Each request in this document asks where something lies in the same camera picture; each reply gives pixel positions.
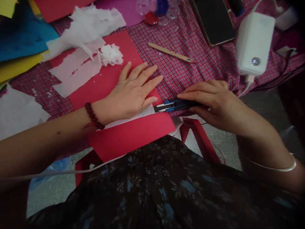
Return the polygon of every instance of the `purple paper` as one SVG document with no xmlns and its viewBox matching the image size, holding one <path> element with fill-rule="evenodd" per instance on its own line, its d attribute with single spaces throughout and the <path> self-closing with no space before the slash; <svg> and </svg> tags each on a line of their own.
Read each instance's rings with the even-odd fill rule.
<svg viewBox="0 0 305 229">
<path fill-rule="evenodd" d="M 126 26 L 138 24 L 144 20 L 136 11 L 137 0 L 100 0 L 95 2 L 97 9 L 111 10 L 116 8 L 126 21 Z"/>
</svg>

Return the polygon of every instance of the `floor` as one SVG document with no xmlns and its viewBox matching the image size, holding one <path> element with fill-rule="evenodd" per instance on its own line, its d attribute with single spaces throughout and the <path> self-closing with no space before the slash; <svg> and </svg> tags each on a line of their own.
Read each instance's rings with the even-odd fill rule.
<svg viewBox="0 0 305 229">
<path fill-rule="evenodd" d="M 289 123 L 288 117 L 276 90 L 269 91 L 268 93 L 249 93 L 242 97 L 241 100 L 266 118 L 280 133 L 290 152 L 294 153 L 301 162 L 305 162 L 305 153 L 301 143 L 297 137 L 295 129 Z M 192 118 L 200 119 L 197 115 L 192 116 Z M 209 139 L 219 149 L 215 148 L 215 151 L 220 157 L 220 160 L 223 160 L 223 158 L 219 151 L 222 152 L 228 166 L 241 170 L 240 161 L 237 155 L 235 136 L 218 130 L 208 124 L 203 125 L 203 128 Z M 186 140 L 186 145 L 195 153 L 200 153 L 199 147 L 191 131 Z M 89 151 L 91 151 L 91 149 L 87 149 L 72 156 L 69 170 L 74 170 L 75 163 Z M 29 217 L 47 206 L 65 201 L 74 188 L 75 176 L 73 174 L 57 176 L 44 182 L 29 193 L 27 216 Z"/>
</svg>

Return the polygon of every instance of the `black cable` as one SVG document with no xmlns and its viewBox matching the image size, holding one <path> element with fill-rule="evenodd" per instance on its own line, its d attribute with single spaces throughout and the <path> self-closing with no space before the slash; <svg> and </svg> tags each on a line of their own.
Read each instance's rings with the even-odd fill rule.
<svg viewBox="0 0 305 229">
<path fill-rule="evenodd" d="M 257 87 L 255 87 L 253 90 L 251 90 L 251 91 L 260 91 L 260 89 L 259 90 L 256 90 L 257 88 L 260 88 L 260 87 L 264 87 L 264 86 L 266 86 L 266 85 L 268 85 L 268 84 L 270 84 L 270 83 L 272 83 L 272 82 L 274 82 L 274 81 L 276 81 L 278 78 L 280 78 L 283 74 L 284 74 L 284 72 L 287 70 L 287 67 L 288 67 L 288 64 L 289 64 L 289 60 L 290 60 L 290 57 L 291 57 L 291 54 L 293 53 L 293 51 L 294 51 L 294 49 L 289 49 L 287 52 L 286 52 L 286 56 L 285 56 L 285 67 L 284 67 L 284 70 L 280 73 L 280 75 L 278 76 L 278 77 L 275 77 L 273 80 L 271 80 L 270 82 L 267 82 L 267 83 L 265 83 L 265 84 L 263 84 L 263 85 L 259 85 L 259 86 L 257 86 Z"/>
<path fill-rule="evenodd" d="M 183 123 L 183 124 L 186 125 L 186 126 L 201 126 L 201 125 L 207 124 L 207 122 L 205 122 L 205 123 L 200 123 L 200 124 L 198 124 L 198 125 L 187 125 L 187 124 L 185 124 L 185 123 Z"/>
<path fill-rule="evenodd" d="M 285 75 L 287 75 L 287 77 L 284 80 L 282 80 L 280 83 L 278 83 L 277 85 L 274 85 L 273 87 L 262 88 L 262 89 L 257 89 L 257 90 L 253 90 L 253 91 L 263 91 L 263 90 L 273 89 L 273 88 L 279 86 L 280 84 L 284 83 L 293 73 L 295 73 L 297 70 L 299 70 L 303 67 L 305 67 L 305 63 L 303 63 L 300 67 L 296 68 L 295 70 L 292 70 L 289 73 L 286 73 Z"/>
</svg>

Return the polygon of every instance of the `smartphone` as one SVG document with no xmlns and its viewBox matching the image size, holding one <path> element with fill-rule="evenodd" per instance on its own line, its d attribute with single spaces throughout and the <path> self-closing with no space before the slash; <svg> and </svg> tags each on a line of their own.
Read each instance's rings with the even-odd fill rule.
<svg viewBox="0 0 305 229">
<path fill-rule="evenodd" d="M 189 0 L 199 27 L 210 47 L 236 37 L 224 0 Z"/>
</svg>

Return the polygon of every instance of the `wooden stick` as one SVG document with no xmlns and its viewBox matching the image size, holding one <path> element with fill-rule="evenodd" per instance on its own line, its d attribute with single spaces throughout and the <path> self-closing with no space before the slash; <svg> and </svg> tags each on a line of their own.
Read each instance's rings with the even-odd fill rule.
<svg viewBox="0 0 305 229">
<path fill-rule="evenodd" d="M 154 44 L 154 43 L 149 42 L 149 43 L 148 43 L 148 46 L 150 46 L 150 47 L 152 47 L 152 48 L 154 48 L 154 49 L 157 49 L 157 50 L 159 50 L 159 51 L 161 51 L 161 52 L 164 52 L 164 53 L 166 53 L 166 54 L 168 54 L 168 55 L 177 57 L 177 58 L 179 58 L 179 59 L 181 59 L 181 60 L 184 60 L 184 61 L 186 61 L 186 62 L 195 63 L 195 61 L 194 61 L 193 59 L 189 58 L 189 57 L 183 56 L 183 55 L 181 55 L 181 54 L 179 54 L 179 53 L 175 53 L 175 52 L 173 52 L 173 51 L 169 51 L 168 49 L 163 48 L 163 47 L 161 47 L 161 46 L 159 46 L 159 45 L 156 45 L 156 44 Z"/>
</svg>

